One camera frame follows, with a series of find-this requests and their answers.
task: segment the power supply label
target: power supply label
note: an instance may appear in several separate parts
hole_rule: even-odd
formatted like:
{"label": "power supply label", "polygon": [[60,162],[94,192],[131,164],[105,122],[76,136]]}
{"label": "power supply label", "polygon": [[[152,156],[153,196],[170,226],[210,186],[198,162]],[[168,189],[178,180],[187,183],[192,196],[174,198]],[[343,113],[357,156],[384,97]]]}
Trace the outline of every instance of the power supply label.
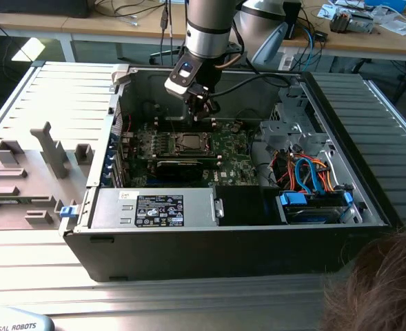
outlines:
{"label": "power supply label", "polygon": [[135,225],[138,228],[184,226],[182,195],[139,195]]}

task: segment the blue latch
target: blue latch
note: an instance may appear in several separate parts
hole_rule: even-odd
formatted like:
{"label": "blue latch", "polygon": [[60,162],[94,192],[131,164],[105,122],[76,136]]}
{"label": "blue latch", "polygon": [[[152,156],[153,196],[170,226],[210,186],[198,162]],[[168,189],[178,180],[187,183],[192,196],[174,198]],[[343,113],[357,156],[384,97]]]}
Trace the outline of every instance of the blue latch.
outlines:
{"label": "blue latch", "polygon": [[282,205],[306,205],[307,199],[303,193],[297,192],[284,192],[281,195]]}
{"label": "blue latch", "polygon": [[345,198],[345,201],[347,202],[348,205],[351,205],[353,203],[353,197],[350,192],[345,192],[343,194],[343,197]]}
{"label": "blue latch", "polygon": [[79,216],[80,205],[66,205],[60,209],[60,217],[74,219]]}

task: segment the sticker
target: sticker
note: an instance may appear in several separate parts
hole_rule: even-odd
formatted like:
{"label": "sticker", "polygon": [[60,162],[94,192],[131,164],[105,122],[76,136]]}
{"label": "sticker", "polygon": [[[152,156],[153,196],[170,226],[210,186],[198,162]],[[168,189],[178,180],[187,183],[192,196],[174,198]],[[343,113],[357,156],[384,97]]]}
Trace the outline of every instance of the sticker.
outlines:
{"label": "sticker", "polygon": [[139,191],[120,191],[119,200],[135,200],[139,194]]}
{"label": "sticker", "polygon": [[182,195],[139,195],[136,198],[135,226],[184,226],[183,202]]}

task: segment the person's hair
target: person's hair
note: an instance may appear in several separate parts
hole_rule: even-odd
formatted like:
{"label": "person's hair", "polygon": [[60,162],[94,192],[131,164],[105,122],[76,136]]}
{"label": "person's hair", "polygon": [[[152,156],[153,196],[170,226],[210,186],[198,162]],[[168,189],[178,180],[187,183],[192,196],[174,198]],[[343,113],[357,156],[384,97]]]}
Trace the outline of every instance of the person's hair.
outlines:
{"label": "person's hair", "polygon": [[406,330],[406,233],[370,243],[348,280],[325,291],[321,329]]}

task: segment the wooden table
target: wooden table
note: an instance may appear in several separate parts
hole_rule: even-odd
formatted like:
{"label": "wooden table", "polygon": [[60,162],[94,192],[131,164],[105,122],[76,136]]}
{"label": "wooden table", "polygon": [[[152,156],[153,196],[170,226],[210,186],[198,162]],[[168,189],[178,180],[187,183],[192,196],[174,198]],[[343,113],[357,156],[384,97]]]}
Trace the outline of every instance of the wooden table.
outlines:
{"label": "wooden table", "polygon": [[[324,0],[304,0],[304,3],[308,19],[314,24],[315,29],[328,34],[323,49],[324,55],[406,61],[406,36],[391,32],[377,24],[371,34],[359,32],[335,33],[329,29],[329,20],[316,16],[325,3]],[[293,40],[283,42],[283,47],[280,49],[281,52],[284,52],[281,65],[287,63],[288,68],[290,68],[290,60],[292,60],[293,55],[304,51],[307,46],[304,36],[305,33],[298,29]],[[288,68],[280,66],[281,70],[287,70]]]}
{"label": "wooden table", "polygon": [[[133,0],[114,0],[114,7],[131,4]],[[391,59],[406,61],[406,36],[400,36],[380,26],[375,27],[371,34],[349,32],[336,34],[329,30],[329,21],[319,19],[318,13],[324,0],[304,0],[305,11],[309,20],[317,30],[328,34],[323,49],[324,55],[339,57],[357,57],[370,59]],[[146,1],[142,6],[122,9],[122,14],[136,12],[157,5],[158,2]],[[99,6],[105,14],[112,14],[110,1]],[[53,38],[61,42],[66,61],[75,61],[73,41],[101,41],[117,44],[117,55],[121,57],[122,43],[159,44],[161,38],[160,18],[162,8],[149,10],[137,15],[138,26],[114,17],[106,17],[93,12],[88,19],[69,17],[32,15],[32,14],[0,14],[0,26],[13,37]],[[183,5],[172,5],[172,26],[174,45],[180,45],[185,38],[185,22]],[[284,53],[280,69],[290,67],[295,54],[307,46],[305,33],[298,29],[293,40],[285,40],[280,49]]]}

